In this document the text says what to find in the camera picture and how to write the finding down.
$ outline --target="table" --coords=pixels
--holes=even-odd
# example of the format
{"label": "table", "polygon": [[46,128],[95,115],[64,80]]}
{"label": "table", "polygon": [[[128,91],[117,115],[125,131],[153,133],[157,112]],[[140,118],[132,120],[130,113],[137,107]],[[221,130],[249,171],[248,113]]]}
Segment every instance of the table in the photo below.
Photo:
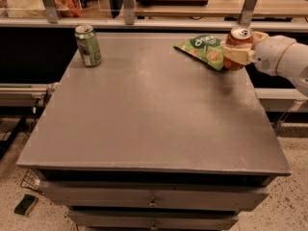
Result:
{"label": "table", "polygon": [[[206,6],[145,6],[135,2],[136,16],[238,17],[244,0],[209,0]],[[254,17],[306,17],[306,0],[258,0]]]}
{"label": "table", "polygon": [[173,48],[195,36],[99,33],[101,65],[72,59],[17,164],[78,225],[225,230],[291,173],[246,71]]}

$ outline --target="floor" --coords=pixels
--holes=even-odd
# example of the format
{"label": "floor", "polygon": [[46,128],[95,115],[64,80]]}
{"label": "floor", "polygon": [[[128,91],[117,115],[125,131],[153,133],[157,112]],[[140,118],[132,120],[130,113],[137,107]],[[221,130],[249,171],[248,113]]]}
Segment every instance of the floor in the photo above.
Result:
{"label": "floor", "polygon": [[[0,231],[84,231],[67,217],[67,209],[50,202],[43,195],[20,187],[26,169],[16,166],[23,146],[31,135],[29,129],[20,132],[0,161]],[[16,119],[2,119],[0,140],[13,128]],[[270,196],[253,212],[240,213],[240,221],[231,231],[307,231],[308,230],[308,125],[284,124],[278,140],[292,168],[289,177],[276,178],[269,185]],[[38,198],[28,217],[15,214],[14,208],[24,194]]]}

